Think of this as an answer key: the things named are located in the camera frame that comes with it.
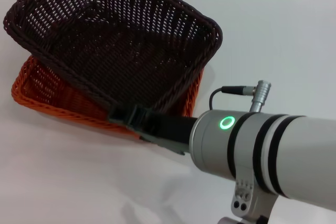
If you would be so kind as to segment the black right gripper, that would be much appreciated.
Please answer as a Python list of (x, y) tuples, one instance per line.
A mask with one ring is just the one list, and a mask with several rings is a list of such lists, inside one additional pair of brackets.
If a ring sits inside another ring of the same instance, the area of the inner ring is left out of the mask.
[(179, 155), (189, 152), (191, 131), (197, 118), (154, 113), (141, 106), (113, 105), (108, 122), (127, 125), (140, 132), (140, 139)]

